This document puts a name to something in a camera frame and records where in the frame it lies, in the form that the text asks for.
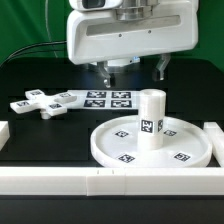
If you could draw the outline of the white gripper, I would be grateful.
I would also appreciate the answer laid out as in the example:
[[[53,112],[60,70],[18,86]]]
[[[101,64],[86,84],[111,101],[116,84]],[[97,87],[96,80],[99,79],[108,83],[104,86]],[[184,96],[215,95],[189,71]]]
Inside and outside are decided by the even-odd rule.
[[[106,88],[115,76],[106,61],[161,54],[153,80],[162,81],[171,52],[198,42],[199,0],[123,0],[116,8],[78,11],[67,20],[67,52],[75,64],[97,63]]]

